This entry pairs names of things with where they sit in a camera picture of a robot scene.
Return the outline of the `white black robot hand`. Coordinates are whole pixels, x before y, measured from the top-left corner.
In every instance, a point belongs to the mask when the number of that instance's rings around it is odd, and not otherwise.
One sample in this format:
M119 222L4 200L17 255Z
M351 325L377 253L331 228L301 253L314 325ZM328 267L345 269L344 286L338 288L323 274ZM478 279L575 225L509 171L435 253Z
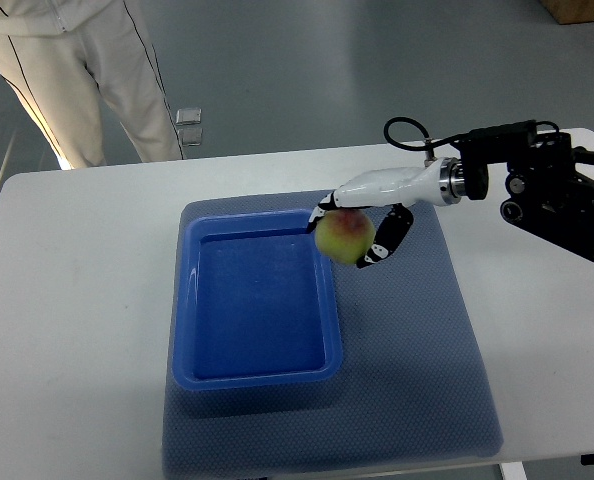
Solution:
M317 223L327 212L362 210L376 229L373 244L353 264L365 268L385 260L398 249L414 222L410 211L413 205L453 205L465 196L461 167L453 158L436 160L424 168L373 170L327 194L313 209L307 230L315 234Z

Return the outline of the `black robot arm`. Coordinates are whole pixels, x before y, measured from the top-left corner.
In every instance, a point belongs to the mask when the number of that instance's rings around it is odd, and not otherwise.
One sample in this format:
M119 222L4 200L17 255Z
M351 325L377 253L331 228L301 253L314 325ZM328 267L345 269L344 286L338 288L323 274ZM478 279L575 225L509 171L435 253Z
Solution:
M412 145L396 141L390 127L406 123L424 138L420 151L432 161L436 148L449 144L460 156L441 170L450 197L483 200L488 193L492 164L505 164L509 194L500 206L509 224L594 263L594 179L578 171L594 166L594 151L575 147L571 136L555 123L540 132L539 122L527 120L471 130L441 140L409 117L395 117L383 129L386 141L399 149Z

